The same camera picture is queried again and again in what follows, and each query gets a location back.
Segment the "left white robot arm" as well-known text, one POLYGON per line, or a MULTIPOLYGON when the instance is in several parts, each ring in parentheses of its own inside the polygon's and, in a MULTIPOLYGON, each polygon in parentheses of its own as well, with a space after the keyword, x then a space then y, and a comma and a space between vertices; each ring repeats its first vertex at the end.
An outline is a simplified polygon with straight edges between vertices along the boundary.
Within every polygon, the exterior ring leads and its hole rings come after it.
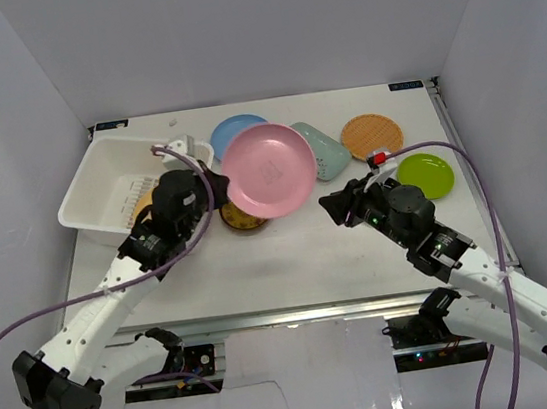
POLYGON ((206 166, 163 174, 90 300, 36 353, 23 351, 14 360, 23 404, 100 409, 110 383, 129 386, 150 375, 181 373, 181 341, 162 329, 140 334, 121 354, 105 349, 130 312, 198 243, 204 234, 198 224, 228 202, 228 183, 206 166))

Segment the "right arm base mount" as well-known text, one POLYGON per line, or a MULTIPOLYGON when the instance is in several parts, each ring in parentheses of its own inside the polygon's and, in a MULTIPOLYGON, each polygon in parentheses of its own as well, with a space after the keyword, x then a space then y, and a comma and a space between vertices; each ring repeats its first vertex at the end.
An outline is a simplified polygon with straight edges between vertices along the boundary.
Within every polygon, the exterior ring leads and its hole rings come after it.
POLYGON ((387 320, 382 334, 392 342, 399 373, 486 360, 487 344, 454 335, 445 323, 449 308, 461 298, 459 292, 440 287, 433 290, 417 313, 387 320))

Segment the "blue round plate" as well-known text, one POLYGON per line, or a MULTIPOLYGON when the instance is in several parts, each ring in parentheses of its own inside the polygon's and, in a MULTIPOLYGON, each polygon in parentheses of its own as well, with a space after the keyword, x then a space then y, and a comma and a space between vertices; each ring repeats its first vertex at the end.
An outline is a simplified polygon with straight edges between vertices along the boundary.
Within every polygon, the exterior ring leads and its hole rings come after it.
POLYGON ((215 158, 221 161, 228 145, 235 136, 249 127, 261 123, 267 123, 266 119, 262 116, 247 113, 237 114, 222 120, 210 136, 210 145, 213 147, 215 158))

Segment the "woven bamboo round plate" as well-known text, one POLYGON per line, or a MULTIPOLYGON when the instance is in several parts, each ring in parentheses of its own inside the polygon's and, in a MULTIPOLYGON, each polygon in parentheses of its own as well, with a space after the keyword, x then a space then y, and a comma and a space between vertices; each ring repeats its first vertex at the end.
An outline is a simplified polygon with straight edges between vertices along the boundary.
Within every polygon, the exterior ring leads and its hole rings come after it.
POLYGON ((365 161, 377 149, 386 149, 393 153, 404 145, 402 129, 384 115, 359 115, 348 121, 341 131, 342 145, 353 158, 360 161, 365 161))

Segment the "black and gold plate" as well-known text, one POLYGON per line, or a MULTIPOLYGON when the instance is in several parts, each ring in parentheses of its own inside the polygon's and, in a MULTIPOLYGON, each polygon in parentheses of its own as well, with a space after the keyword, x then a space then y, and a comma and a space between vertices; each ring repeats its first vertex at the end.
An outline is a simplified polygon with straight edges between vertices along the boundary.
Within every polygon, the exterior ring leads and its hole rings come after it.
POLYGON ((219 216, 228 227, 242 232, 260 229, 268 222, 267 219, 246 214, 232 202, 228 202, 219 209, 219 216))

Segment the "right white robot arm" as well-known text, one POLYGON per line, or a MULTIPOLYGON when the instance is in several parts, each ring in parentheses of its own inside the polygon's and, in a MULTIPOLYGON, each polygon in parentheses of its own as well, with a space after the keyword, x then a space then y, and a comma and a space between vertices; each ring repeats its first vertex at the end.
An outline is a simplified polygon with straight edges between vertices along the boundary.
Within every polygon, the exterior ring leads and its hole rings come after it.
POLYGON ((477 338, 547 371, 547 287, 501 268, 471 238, 439 223, 421 189, 367 176, 318 202, 335 224, 370 226, 401 246, 419 272, 443 282, 420 308, 430 340, 477 338))

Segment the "celadon divided oval plate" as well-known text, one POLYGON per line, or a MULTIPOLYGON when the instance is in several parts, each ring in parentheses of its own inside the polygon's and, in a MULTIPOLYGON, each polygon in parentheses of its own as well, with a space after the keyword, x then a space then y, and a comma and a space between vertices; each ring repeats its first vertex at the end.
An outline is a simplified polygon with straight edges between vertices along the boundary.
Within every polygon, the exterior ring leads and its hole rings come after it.
POLYGON ((350 163, 352 155, 349 150, 332 137, 304 122, 292 123, 290 127, 302 135, 312 149, 319 180, 332 181, 350 163))

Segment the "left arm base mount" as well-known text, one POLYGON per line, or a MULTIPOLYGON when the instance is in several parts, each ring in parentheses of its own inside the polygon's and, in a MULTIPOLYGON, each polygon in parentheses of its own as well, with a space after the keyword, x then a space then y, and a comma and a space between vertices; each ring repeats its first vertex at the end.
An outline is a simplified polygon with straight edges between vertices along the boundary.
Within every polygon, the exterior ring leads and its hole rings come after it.
POLYGON ((168 351, 162 371, 147 376, 146 383, 126 393, 128 403, 155 402, 187 398, 221 391, 222 380, 212 380, 216 374, 215 346, 198 344, 187 346, 174 332, 151 328, 135 335, 154 339, 168 351))

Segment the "tan yellow round plate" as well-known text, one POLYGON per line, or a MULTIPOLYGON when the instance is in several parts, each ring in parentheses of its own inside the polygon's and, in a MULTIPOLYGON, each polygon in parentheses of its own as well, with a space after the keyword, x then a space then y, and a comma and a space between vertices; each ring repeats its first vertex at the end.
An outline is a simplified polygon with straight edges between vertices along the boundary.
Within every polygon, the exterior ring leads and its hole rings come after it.
POLYGON ((146 208, 147 206, 150 206, 152 204, 152 193, 153 193, 153 191, 154 191, 153 189, 148 190, 137 201, 137 203, 134 207, 134 210, 132 212, 132 217, 130 219, 130 222, 135 223, 135 221, 137 220, 137 217, 144 210, 144 208, 146 208))

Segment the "pink round plate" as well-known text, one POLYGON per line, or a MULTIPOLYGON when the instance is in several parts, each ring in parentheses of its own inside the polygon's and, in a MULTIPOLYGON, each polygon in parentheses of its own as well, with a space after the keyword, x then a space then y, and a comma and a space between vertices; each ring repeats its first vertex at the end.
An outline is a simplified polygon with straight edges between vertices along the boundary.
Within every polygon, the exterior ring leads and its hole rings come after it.
POLYGON ((302 135, 286 125, 253 125, 235 136, 222 159, 228 198, 242 212, 275 219, 297 211, 317 181, 316 158, 302 135))

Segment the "white plastic bin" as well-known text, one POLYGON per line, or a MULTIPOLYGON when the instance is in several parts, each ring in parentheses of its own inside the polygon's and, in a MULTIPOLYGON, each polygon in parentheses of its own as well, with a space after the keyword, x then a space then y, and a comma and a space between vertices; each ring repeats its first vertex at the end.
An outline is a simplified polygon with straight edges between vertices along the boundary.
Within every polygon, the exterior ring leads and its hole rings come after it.
MULTIPOLYGON (((137 201, 155 187, 167 171, 165 162, 151 148, 167 146, 175 137, 102 136, 89 146, 59 208, 59 223, 83 232, 104 246, 119 246, 129 234, 137 201)), ((213 147, 194 140, 196 154, 208 167, 213 147)))

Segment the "lime green round plate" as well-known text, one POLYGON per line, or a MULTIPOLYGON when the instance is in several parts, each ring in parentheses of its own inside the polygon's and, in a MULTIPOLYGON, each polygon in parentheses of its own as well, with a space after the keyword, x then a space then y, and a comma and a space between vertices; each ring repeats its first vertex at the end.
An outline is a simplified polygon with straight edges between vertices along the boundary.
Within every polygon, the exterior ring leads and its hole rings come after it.
POLYGON ((402 185, 417 186, 430 200, 442 199, 455 186, 451 165, 436 155, 416 153, 403 159, 398 166, 397 180, 402 185))

